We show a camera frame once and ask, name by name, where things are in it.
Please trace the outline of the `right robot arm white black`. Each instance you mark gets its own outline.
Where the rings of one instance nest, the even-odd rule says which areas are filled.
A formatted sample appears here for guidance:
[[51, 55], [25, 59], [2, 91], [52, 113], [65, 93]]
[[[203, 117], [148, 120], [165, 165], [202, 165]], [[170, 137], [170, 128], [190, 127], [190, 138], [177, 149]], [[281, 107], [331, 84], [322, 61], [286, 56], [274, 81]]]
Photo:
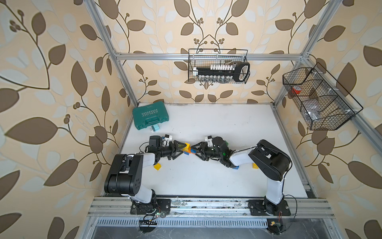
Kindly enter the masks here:
[[209, 136], [205, 141], [192, 145], [191, 150], [203, 161], [212, 159], [228, 168], [256, 164], [268, 178], [264, 203], [277, 206], [284, 200], [284, 181], [293, 162], [286, 153], [265, 139], [260, 140], [256, 146], [234, 151], [228, 148], [223, 138]]

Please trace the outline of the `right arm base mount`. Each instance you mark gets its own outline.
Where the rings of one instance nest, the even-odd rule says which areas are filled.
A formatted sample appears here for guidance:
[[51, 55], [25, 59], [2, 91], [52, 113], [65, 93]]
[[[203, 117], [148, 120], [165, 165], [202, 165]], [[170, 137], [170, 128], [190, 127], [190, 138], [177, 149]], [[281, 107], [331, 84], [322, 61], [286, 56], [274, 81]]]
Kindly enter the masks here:
[[251, 216], [290, 216], [287, 201], [282, 199], [279, 204], [273, 204], [267, 199], [249, 200], [248, 207]]

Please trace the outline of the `black white tool in basket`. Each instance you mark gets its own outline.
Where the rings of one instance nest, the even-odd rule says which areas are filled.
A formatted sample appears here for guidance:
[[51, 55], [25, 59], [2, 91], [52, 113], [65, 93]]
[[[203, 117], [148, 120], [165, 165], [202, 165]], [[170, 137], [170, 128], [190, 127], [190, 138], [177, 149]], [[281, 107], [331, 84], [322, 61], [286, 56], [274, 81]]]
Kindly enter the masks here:
[[192, 75], [202, 82], [245, 84], [250, 76], [250, 64], [248, 62], [234, 62], [232, 65], [194, 67]]

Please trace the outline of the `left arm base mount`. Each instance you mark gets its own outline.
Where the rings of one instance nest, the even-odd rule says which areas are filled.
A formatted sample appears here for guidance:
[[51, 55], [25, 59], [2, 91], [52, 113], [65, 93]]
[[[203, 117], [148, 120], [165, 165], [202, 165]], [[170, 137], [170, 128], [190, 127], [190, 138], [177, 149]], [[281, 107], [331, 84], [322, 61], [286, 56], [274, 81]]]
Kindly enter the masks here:
[[131, 215], [159, 215], [160, 217], [166, 217], [171, 210], [170, 199], [154, 199], [150, 203], [140, 203], [132, 201], [130, 209]]

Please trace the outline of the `teal USB wall charger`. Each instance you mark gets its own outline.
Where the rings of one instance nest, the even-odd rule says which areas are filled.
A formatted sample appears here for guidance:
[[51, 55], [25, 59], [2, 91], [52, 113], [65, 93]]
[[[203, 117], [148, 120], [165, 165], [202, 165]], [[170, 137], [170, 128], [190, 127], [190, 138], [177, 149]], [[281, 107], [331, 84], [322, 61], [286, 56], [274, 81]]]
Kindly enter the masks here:
[[160, 130], [160, 126], [158, 124], [154, 124], [154, 125], [151, 126], [151, 130], [153, 132], [157, 132], [157, 131]]

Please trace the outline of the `red object in basket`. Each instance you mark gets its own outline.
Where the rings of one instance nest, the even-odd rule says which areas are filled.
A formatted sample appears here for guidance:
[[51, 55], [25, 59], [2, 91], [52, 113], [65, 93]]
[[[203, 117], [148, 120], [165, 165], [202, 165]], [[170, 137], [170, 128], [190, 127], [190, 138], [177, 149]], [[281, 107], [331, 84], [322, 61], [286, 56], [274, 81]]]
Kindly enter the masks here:
[[291, 89], [291, 92], [294, 94], [294, 95], [298, 95], [302, 92], [302, 88], [298, 85], [295, 85], [292, 87]]

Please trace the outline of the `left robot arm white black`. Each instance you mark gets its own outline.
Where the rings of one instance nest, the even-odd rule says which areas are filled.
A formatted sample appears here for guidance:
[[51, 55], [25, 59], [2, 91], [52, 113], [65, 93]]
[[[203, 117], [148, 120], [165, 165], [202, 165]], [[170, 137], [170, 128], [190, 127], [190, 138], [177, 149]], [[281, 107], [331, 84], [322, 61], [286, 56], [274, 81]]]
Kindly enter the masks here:
[[107, 195], [129, 197], [133, 202], [155, 205], [156, 194], [142, 185], [143, 168], [155, 166], [161, 158], [174, 160], [183, 154], [185, 143], [171, 141], [160, 136], [152, 136], [143, 152], [117, 154], [107, 174], [104, 192]]

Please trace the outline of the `clear plastic bag in basket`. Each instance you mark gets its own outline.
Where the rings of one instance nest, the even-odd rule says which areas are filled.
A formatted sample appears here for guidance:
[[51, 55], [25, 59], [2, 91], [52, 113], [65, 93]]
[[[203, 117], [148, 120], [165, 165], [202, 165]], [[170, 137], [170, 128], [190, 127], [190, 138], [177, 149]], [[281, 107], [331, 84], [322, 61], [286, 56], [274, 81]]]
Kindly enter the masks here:
[[303, 102], [303, 106], [312, 120], [318, 120], [322, 118], [321, 106], [318, 100], [316, 99], [306, 100]]

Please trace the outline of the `green plastic tool case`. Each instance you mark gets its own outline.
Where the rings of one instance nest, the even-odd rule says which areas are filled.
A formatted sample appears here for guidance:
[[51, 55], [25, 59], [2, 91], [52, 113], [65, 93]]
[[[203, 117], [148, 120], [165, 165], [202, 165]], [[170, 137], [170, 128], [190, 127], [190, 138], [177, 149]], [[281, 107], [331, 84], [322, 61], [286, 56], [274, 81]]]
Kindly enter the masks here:
[[133, 109], [134, 125], [138, 130], [169, 121], [169, 114], [162, 101]]

